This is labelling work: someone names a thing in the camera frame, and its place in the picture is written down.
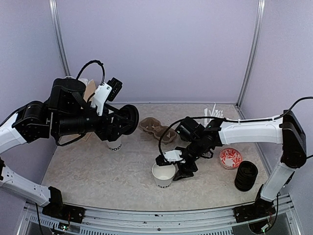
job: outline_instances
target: brown cardboard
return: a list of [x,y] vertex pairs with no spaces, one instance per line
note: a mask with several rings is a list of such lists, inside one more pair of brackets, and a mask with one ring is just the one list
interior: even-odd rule
[[[86,87],[85,90],[85,94],[84,94],[84,100],[87,102],[87,99],[89,98],[89,96],[91,96],[92,93],[94,93],[94,91],[96,90],[96,84],[93,80],[91,80],[89,82],[89,84]],[[92,134],[92,132],[86,133],[86,135],[81,138],[82,141],[87,141],[88,138],[90,137],[90,135]],[[71,135],[72,138],[77,138],[80,135]]]

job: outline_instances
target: floral pattern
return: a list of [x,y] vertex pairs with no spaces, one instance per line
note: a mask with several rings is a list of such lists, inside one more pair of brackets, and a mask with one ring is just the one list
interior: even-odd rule
[[231,168],[239,167],[239,164],[243,161],[240,152],[233,148],[223,149],[220,152],[220,159],[222,164]]

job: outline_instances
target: red and white bowl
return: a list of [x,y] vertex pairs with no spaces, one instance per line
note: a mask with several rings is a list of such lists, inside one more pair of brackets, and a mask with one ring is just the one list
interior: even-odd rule
[[242,161],[240,152],[234,148],[225,148],[220,151],[220,163],[226,169],[236,169]]

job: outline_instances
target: beige table surface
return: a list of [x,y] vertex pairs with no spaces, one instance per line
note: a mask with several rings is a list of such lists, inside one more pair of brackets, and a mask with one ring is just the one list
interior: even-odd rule
[[[155,117],[169,125],[185,116],[203,116],[205,104],[138,104],[140,120]],[[233,105],[217,105],[224,117],[239,118]],[[176,138],[163,145],[163,151],[188,143]],[[233,144],[244,158],[259,170],[254,187],[240,192],[234,186],[236,170],[219,163],[217,147],[212,159],[196,161],[195,176],[173,182],[168,188],[155,185],[151,167],[158,156],[157,140],[137,128],[132,135],[122,136],[122,148],[111,153],[95,134],[88,141],[58,147],[45,174],[43,184],[61,190],[66,203],[106,209],[133,211],[180,211],[230,206],[255,199],[267,174],[253,143]]]

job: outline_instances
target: metal frame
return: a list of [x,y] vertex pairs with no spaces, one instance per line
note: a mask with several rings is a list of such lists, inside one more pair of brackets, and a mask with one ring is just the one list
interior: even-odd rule
[[[71,223],[68,234],[77,235],[202,235],[202,234],[232,234],[232,227],[245,224],[236,223],[233,208],[229,206],[207,210],[194,211],[121,211],[85,207],[86,212],[82,224]],[[289,195],[279,197],[279,214],[286,213],[290,220],[293,235],[301,235],[298,220],[294,216],[294,208]],[[40,214],[42,226],[52,228],[58,220]],[[29,222],[38,223],[36,208],[27,203],[18,235],[25,235]]]
[[50,3],[50,11],[52,16],[52,22],[54,27],[55,36],[57,39],[57,44],[59,48],[60,58],[64,70],[65,76],[70,76],[70,71],[67,62],[67,56],[64,49],[62,34],[61,34],[61,27],[58,15],[58,8],[57,8],[57,1],[56,0],[49,0]]
[[262,26],[262,21],[263,21],[264,7],[265,7],[265,0],[259,0],[258,12],[257,12],[257,17],[256,17],[256,22],[255,22],[255,27],[254,27],[253,40],[252,40],[252,46],[251,46],[251,51],[249,55],[248,65],[246,67],[244,82],[241,87],[240,94],[237,100],[237,106],[239,108],[241,107],[243,100],[245,98],[246,90],[248,88],[248,84],[249,84],[249,80],[250,80],[250,76],[251,76],[251,72],[253,68],[253,63],[254,63],[257,47],[258,47],[261,26]]

